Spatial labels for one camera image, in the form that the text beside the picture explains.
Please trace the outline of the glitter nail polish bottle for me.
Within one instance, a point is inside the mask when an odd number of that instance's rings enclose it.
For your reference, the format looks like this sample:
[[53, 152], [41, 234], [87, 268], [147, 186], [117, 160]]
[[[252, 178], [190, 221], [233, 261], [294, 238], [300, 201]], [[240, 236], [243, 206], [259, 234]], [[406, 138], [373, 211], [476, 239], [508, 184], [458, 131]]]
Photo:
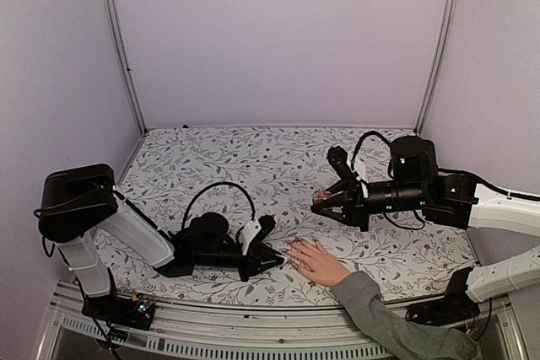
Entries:
[[314, 192], [313, 197], [312, 197], [312, 202], [314, 204], [320, 204], [324, 201], [329, 200], [331, 197], [332, 197], [331, 192], [324, 189], [319, 189]]

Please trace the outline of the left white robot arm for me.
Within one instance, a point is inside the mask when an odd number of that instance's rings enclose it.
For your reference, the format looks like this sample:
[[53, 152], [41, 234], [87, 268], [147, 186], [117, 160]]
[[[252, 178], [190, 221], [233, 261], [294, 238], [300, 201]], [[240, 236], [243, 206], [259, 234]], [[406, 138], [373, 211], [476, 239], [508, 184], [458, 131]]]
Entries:
[[168, 233], [117, 188], [113, 175], [107, 164], [54, 172], [46, 177], [40, 207], [34, 211], [41, 235], [66, 257], [94, 309], [106, 320], [119, 320], [126, 305], [115, 295], [111, 271], [97, 252], [92, 237], [96, 228], [168, 278], [190, 276], [196, 266], [216, 266], [235, 268], [247, 282], [284, 263], [263, 241], [275, 227], [273, 217], [252, 215], [236, 236], [230, 236], [226, 218], [207, 212]]

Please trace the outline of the grey sleeved forearm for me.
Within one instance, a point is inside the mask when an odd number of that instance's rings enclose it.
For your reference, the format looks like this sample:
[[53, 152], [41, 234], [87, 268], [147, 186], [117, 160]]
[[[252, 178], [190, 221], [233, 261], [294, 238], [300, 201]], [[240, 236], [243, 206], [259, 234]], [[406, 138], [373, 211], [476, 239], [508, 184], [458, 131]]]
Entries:
[[358, 329], [399, 359], [480, 359], [480, 346], [453, 328], [406, 321], [381, 302], [379, 285], [362, 271], [331, 287]]

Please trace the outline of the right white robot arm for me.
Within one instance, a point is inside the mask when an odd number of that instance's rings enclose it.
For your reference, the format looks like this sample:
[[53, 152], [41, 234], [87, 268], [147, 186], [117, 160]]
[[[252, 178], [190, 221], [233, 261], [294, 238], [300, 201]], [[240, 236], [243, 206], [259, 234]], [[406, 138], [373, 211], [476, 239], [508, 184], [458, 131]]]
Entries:
[[[357, 155], [369, 136], [389, 147], [390, 180], [368, 183]], [[421, 222], [466, 230], [493, 228], [539, 238], [539, 196], [509, 191], [473, 173], [440, 169], [435, 145], [418, 136], [388, 142], [378, 132], [368, 132], [352, 152], [331, 147], [327, 161], [339, 181], [313, 197], [311, 211], [347, 226], [369, 230], [370, 217], [394, 212], [412, 212]], [[539, 284], [539, 246], [510, 259], [456, 271], [436, 305], [436, 315], [445, 323], [467, 312], [469, 301], [489, 298]]]

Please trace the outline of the person's bare hand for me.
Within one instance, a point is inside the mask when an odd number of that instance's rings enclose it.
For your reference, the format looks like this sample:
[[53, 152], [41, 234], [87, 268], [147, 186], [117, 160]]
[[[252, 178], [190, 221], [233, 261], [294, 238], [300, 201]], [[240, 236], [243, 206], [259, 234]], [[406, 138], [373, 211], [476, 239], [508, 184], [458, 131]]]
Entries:
[[284, 250], [291, 266], [310, 282], [324, 287], [335, 287], [351, 275], [338, 259], [328, 253], [322, 244], [306, 239], [295, 239]]

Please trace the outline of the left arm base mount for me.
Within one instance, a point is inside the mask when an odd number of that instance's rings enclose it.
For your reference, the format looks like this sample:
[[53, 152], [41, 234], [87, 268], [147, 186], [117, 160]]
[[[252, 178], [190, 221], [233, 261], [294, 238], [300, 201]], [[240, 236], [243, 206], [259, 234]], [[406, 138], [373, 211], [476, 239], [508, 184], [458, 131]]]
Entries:
[[154, 320], [155, 301], [141, 293], [123, 298], [117, 294], [116, 284], [108, 270], [110, 289], [105, 295], [90, 297], [83, 290], [82, 313], [105, 323], [122, 325], [138, 330], [150, 330]]

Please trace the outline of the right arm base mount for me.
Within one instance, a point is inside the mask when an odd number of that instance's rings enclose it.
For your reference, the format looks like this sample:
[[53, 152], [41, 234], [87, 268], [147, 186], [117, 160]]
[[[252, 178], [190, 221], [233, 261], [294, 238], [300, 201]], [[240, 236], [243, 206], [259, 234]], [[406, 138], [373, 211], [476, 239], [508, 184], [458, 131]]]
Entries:
[[467, 267], [455, 271], [442, 298], [409, 305], [405, 320], [419, 325], [442, 326], [480, 315], [478, 304], [466, 294], [467, 278], [472, 270]]

